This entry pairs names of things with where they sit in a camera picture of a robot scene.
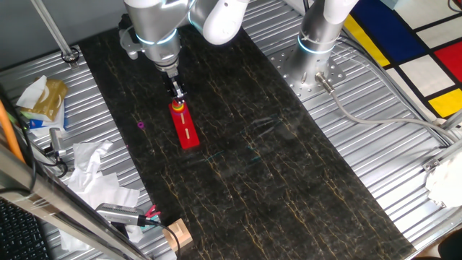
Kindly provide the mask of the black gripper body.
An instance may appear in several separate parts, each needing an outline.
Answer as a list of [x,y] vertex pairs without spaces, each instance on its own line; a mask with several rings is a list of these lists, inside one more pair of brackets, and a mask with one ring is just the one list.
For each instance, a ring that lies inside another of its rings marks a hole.
[[183,82],[178,70],[164,71],[162,73],[162,79],[168,92],[184,92]]

